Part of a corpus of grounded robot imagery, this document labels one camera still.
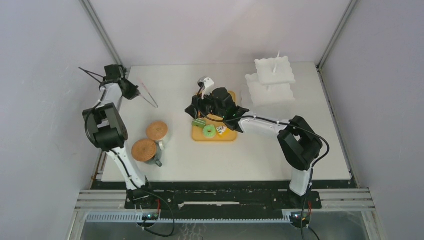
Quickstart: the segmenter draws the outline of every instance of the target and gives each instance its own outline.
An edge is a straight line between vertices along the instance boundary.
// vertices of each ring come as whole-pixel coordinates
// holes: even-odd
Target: small toy
[[[217,135],[217,130],[214,125],[207,125],[203,128],[203,136],[207,139],[212,139]]]
[[[226,126],[217,126],[216,131],[218,132],[218,136],[222,137],[227,132]]]
[[[206,121],[205,121],[205,120],[203,120],[203,119],[200,119],[200,118],[198,118],[198,119],[194,119],[194,120],[191,122],[191,125],[193,125],[194,127],[198,127],[198,128],[203,129],[203,128],[206,126]]]

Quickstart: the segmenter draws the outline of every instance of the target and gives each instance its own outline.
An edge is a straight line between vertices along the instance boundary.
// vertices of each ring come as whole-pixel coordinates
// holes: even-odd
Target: white table surface
[[[330,144],[328,156],[315,166],[314,180],[348,180],[350,175],[340,146],[331,113],[313,62],[291,64],[296,84],[291,85],[295,103],[292,117],[303,117],[312,129]],[[192,140],[192,119],[184,112],[198,91],[197,81],[211,77],[215,86],[236,93],[240,104],[245,75],[256,72],[255,64],[204,64],[134,66],[128,80],[141,86],[142,79],[159,108],[143,98],[122,100],[120,115],[128,129],[127,146],[146,138],[146,127],[157,120],[168,124],[171,140],[162,155],[162,167],[137,162],[149,181],[283,181],[291,179],[277,138],[239,133],[230,143],[199,143]],[[124,178],[111,158],[107,158],[104,182],[123,182]]]

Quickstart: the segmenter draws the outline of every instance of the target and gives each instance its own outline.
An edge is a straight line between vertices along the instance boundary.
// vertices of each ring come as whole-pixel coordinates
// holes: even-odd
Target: green toy block
[[[194,119],[194,120],[191,122],[191,125],[193,125],[194,127],[198,127],[198,128],[203,129],[203,128],[206,126],[206,121],[205,121],[205,120],[203,120],[203,119],[200,119],[200,118],[198,118],[198,119]]]

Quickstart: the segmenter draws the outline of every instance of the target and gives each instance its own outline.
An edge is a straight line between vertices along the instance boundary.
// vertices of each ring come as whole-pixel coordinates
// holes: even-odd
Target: red wire
[[[161,200],[156,199],[157,202],[157,214],[159,214],[159,211],[161,210]]]
[[[311,201],[307,201],[307,205],[309,207],[309,216],[312,214],[312,203]]]

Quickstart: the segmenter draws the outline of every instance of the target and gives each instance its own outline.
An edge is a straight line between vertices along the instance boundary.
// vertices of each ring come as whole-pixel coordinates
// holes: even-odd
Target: mug handle
[[[160,168],[162,167],[162,162],[158,159],[156,160],[156,165]]]
[[[160,150],[164,150],[165,149],[165,147],[164,147],[164,141],[158,141],[157,142],[157,144],[159,144],[159,148],[160,148]]]

